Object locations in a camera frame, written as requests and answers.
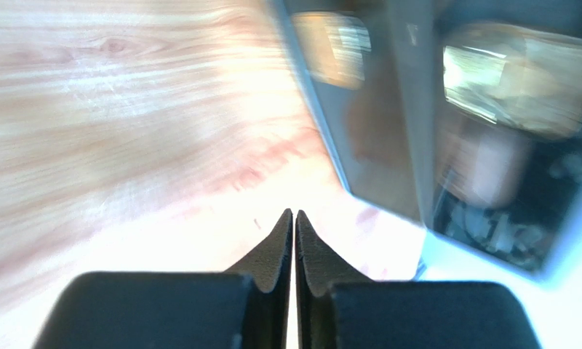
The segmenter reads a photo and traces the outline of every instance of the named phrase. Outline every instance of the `wood grain surface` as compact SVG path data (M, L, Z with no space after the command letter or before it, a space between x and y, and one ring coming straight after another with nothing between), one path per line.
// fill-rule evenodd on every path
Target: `wood grain surface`
M344 193L266 3L0 1L0 348L80 273L223 270L286 207L413 274L423 232Z

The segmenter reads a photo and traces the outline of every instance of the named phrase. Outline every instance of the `wooden table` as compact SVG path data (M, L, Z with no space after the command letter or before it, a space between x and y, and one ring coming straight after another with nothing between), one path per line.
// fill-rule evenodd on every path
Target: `wooden table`
M413 274L423 231L342 190L267 4L0 1L0 348L80 273L222 270L286 207Z

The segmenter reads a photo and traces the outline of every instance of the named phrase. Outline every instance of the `wooden tabletop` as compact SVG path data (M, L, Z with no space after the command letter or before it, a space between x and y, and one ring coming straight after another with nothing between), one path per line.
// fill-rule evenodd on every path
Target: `wooden tabletop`
M80 273L223 270L287 207L367 275L411 277L423 231L343 191L272 13L0 1L0 348L32 346Z

